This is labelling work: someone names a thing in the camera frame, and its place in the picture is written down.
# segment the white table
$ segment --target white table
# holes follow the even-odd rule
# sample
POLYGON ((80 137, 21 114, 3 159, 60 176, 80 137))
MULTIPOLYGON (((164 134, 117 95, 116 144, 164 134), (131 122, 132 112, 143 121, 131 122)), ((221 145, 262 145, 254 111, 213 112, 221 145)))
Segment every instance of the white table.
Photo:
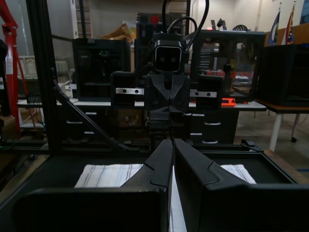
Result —
MULTIPOLYGON (((108 101, 78 101, 78 99, 76 98, 71 98, 70 102, 72 102, 74 105, 76 106, 98 106, 98 107, 110 107, 111 103, 108 101)), ((17 103, 18 107, 21 108, 31 108, 31 107, 42 107, 42 103, 27 103, 27 100, 23 100, 23 101, 19 101, 17 103)), ((144 102, 142 101, 136 101, 135 102, 135 107, 143 107, 144 106, 144 102)), ((194 102, 190 102, 189 103, 189 108, 190 109, 194 109, 196 108, 196 104, 194 102)), ((257 102, 249 102, 247 104, 241 104, 241 103, 237 103, 235 107, 222 107, 224 109, 239 109, 241 111, 265 111, 267 108, 257 102)))

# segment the clear acrylic panel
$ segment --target clear acrylic panel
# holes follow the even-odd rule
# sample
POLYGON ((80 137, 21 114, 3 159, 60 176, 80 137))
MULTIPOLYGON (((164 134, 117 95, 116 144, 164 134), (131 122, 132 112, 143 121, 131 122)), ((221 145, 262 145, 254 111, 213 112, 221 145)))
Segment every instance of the clear acrylic panel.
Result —
POLYGON ((222 77, 226 97, 248 97, 253 85, 257 47, 257 42, 246 38, 205 38, 198 74, 222 77))

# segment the cloth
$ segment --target cloth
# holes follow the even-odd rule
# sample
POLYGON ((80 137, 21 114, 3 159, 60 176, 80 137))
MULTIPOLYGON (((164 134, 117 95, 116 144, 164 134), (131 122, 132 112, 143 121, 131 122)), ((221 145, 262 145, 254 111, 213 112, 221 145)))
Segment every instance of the cloth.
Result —
POLYGON ((142 166, 142 164, 86 165, 75 188, 120 187, 142 166))
POLYGON ((252 176, 242 164, 222 165, 221 167, 229 171, 231 174, 239 177, 240 179, 247 181, 250 184, 256 184, 255 180, 252 178, 252 176))
MULTIPOLYGON (((135 175, 142 164, 86 165, 75 188, 113 188, 122 186, 135 175)), ((256 184, 243 165, 222 165, 224 169, 251 184, 256 184)), ((186 232, 183 209, 173 167, 169 232, 186 232)))

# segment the wall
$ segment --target wall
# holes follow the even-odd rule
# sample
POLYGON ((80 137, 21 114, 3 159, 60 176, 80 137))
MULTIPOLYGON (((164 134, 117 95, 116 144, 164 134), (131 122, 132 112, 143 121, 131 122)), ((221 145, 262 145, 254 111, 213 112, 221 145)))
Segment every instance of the wall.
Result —
MULTIPOLYGON (((225 20, 228 30, 233 29, 235 0, 210 0, 210 9, 203 29, 211 27, 211 20, 217 23, 220 18, 225 20)), ((205 0, 191 0, 191 17, 199 25, 205 11, 205 0)))
MULTIPOLYGON (((30 25, 28 20, 27 5, 25 0, 7 0, 8 8, 18 24, 17 28, 17 51, 20 56, 33 56, 33 45, 31 39, 30 25)), ((69 0, 47 0, 50 25, 53 35, 66 38, 73 38, 72 19, 69 0)), ((3 32, 0 32, 0 39, 5 41, 3 32)), ((73 68, 72 45, 53 39, 55 57, 69 62, 73 68)))
POLYGON ((91 0, 93 37, 108 34, 122 20, 136 21, 137 12, 161 13, 162 0, 91 0))
MULTIPOLYGON (((25 0, 9 0, 6 4, 18 24, 17 28, 17 51, 20 56, 33 56, 33 47, 31 32, 28 20, 27 6, 25 0)), ((5 41, 2 27, 0 32, 0 39, 5 41)))
MULTIPOLYGON (((259 31, 270 31, 273 22, 279 10, 279 4, 282 1, 279 29, 287 26, 292 7, 293 0, 263 0, 262 11, 259 22, 259 31)), ((258 6, 260 0, 236 0, 233 27, 244 24, 248 29, 254 30, 258 15, 258 6)), ((297 0, 295 5, 293 25, 299 25, 304 0, 297 0)))
MULTIPOLYGON (((71 0, 47 0, 52 35, 73 39, 71 0)), ((74 68, 72 43, 53 39, 56 60, 68 62, 68 68, 74 68)))

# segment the blue flag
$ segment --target blue flag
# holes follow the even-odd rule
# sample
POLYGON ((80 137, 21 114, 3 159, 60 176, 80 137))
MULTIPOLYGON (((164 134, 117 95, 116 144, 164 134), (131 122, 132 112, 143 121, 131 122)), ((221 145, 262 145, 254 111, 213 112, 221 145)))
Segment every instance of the blue flag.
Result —
POLYGON ((280 11, 275 19, 274 25, 272 25, 271 31, 269 33, 269 38, 267 44, 270 46, 277 45, 278 40, 278 28, 279 28, 280 11))

